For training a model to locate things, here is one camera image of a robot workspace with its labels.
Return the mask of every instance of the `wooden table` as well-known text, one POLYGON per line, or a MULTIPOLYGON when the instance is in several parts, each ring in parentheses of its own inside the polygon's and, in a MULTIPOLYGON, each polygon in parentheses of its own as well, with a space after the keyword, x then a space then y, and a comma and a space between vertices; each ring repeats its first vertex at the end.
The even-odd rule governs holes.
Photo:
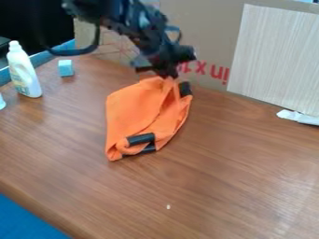
POLYGON ((169 145, 108 162, 104 100, 136 76, 91 57, 74 65, 69 78, 57 60, 41 66, 39 99, 1 89, 4 194, 77 238, 319 238, 318 128, 194 87, 169 145))

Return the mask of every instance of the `light blue object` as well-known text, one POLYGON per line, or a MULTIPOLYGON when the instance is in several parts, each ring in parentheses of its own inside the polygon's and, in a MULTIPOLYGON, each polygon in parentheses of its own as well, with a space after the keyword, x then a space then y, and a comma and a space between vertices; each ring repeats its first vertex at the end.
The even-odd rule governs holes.
POLYGON ((61 77, 70 77, 74 74, 72 60, 59 60, 59 72, 61 77))

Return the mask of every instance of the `orange bag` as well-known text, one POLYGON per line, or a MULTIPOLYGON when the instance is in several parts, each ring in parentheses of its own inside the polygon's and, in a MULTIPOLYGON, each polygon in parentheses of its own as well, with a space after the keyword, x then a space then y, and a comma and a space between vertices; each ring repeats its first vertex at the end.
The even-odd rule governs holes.
POLYGON ((106 100, 110 161, 160 150, 185 122, 192 95, 188 82, 172 78, 144 79, 109 95, 106 100))

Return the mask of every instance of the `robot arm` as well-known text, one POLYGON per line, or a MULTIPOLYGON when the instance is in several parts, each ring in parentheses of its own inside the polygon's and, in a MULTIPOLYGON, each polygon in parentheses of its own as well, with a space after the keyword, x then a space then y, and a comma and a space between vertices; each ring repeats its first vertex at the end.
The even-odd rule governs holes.
POLYGON ((179 45, 181 37, 176 41, 168 37, 167 31, 173 29, 179 32, 179 29, 168 26, 165 15, 139 0, 62 0, 62 7, 81 21, 95 24, 95 37, 86 49, 49 49, 52 54, 70 56, 95 50, 102 25, 126 35, 150 61, 150 68, 162 77, 177 78, 176 66, 196 59, 191 46, 179 45))

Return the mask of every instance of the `plastic bottle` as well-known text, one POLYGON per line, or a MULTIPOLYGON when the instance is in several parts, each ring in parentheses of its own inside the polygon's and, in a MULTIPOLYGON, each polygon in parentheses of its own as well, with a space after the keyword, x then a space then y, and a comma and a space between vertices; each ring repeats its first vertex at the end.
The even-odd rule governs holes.
POLYGON ((32 98, 40 97, 42 90, 35 69, 18 41, 9 43, 7 60, 11 79, 17 92, 32 98))
POLYGON ((6 107, 6 102, 4 101, 4 98, 2 98, 2 94, 0 93, 0 110, 6 107))

